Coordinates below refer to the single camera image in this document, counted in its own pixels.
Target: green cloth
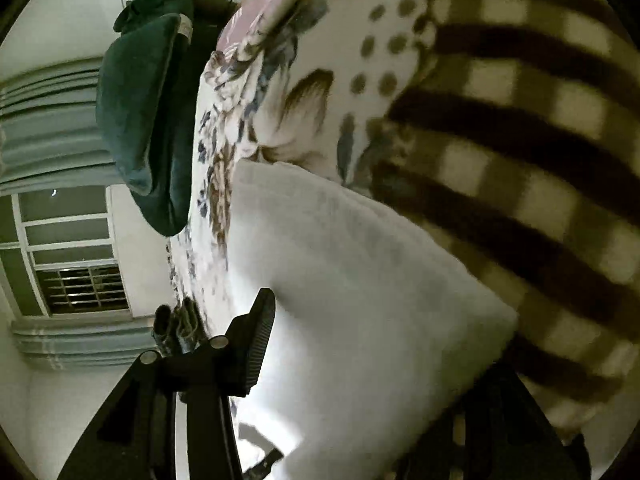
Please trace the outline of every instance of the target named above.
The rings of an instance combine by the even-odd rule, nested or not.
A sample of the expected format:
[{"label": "green cloth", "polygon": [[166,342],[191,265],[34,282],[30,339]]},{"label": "green cloth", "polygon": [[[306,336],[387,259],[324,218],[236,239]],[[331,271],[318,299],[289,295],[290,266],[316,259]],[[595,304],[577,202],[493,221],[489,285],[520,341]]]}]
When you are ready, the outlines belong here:
[{"label": "green cloth", "polygon": [[122,35],[100,67],[96,118],[146,221],[164,236],[186,224],[195,102],[217,27],[195,26],[191,0],[133,0],[114,24]]}]

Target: black bracket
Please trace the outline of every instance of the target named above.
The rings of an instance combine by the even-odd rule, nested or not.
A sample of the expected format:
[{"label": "black bracket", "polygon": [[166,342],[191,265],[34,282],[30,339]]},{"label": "black bracket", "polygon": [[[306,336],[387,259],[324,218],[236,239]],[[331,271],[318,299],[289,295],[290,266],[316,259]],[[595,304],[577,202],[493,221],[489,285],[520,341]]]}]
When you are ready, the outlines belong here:
[{"label": "black bracket", "polygon": [[141,354],[87,426],[58,480],[175,480],[176,392],[187,392],[191,480],[241,480],[228,397],[245,397],[257,383],[274,316],[273,292],[262,288],[248,314],[194,352]]}]

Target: white wall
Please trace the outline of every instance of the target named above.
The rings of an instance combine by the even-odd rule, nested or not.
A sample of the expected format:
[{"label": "white wall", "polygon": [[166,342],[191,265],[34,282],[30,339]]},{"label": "white wall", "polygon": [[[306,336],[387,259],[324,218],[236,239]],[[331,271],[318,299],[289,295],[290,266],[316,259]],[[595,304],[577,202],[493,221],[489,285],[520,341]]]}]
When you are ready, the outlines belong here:
[{"label": "white wall", "polygon": [[29,389],[32,371],[14,346],[4,310],[8,308],[0,288],[0,426],[26,464],[33,469],[29,431]]},{"label": "white wall", "polygon": [[32,471],[39,480],[55,480],[86,425],[127,367],[84,372],[35,371],[31,391]]},{"label": "white wall", "polygon": [[36,68],[101,56],[118,37],[120,0],[30,0],[0,45],[0,81]]},{"label": "white wall", "polygon": [[175,303],[169,282],[166,238],[146,223],[127,186],[111,186],[111,215],[118,264],[134,317],[152,316]]}]

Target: black and beige striped fabric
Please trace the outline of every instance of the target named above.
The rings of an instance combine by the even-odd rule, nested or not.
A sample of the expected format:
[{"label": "black and beige striped fabric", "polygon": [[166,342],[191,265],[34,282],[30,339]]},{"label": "black and beige striped fabric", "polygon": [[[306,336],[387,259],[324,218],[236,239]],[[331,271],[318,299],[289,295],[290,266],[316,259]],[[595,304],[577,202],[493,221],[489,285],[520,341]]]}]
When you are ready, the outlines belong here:
[{"label": "black and beige striped fabric", "polygon": [[360,163],[518,310],[507,358],[569,436],[638,354],[640,57],[605,0],[428,0],[433,23]]}]

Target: curtain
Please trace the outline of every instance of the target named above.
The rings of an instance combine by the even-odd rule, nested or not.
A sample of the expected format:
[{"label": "curtain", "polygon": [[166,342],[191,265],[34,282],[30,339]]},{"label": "curtain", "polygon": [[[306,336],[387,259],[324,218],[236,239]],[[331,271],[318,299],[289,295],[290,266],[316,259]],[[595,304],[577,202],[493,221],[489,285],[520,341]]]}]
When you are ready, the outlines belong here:
[{"label": "curtain", "polygon": [[101,59],[19,76],[0,89],[0,195],[122,182],[95,121]]},{"label": "curtain", "polygon": [[12,324],[14,342],[27,362],[39,368],[65,370],[93,366],[130,365],[156,347],[152,318],[111,324],[34,327]]}]

